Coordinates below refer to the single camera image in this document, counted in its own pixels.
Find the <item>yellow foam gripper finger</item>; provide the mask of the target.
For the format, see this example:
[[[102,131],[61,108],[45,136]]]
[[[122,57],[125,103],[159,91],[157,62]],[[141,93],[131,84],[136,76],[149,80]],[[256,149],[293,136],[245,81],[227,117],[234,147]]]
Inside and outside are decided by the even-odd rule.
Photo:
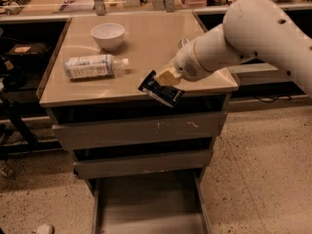
[[[160,74],[154,76],[155,81],[160,86],[175,86],[181,80],[180,72],[172,65],[163,70]]]

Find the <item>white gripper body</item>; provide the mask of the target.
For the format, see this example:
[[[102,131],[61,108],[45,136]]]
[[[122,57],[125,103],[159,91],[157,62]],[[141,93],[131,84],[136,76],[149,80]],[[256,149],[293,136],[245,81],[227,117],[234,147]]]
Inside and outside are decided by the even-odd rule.
[[[191,41],[178,51],[174,57],[174,66],[181,77],[190,82],[202,80],[211,75],[197,60],[194,52],[195,42]]]

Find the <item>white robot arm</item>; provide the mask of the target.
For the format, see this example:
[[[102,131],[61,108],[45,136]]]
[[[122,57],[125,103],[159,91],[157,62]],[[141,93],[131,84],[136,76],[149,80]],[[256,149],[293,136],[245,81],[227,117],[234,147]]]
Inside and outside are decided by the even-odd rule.
[[[223,67],[259,59],[312,96],[312,38],[271,0],[237,0],[218,26],[186,43],[155,76],[161,86],[196,82]]]

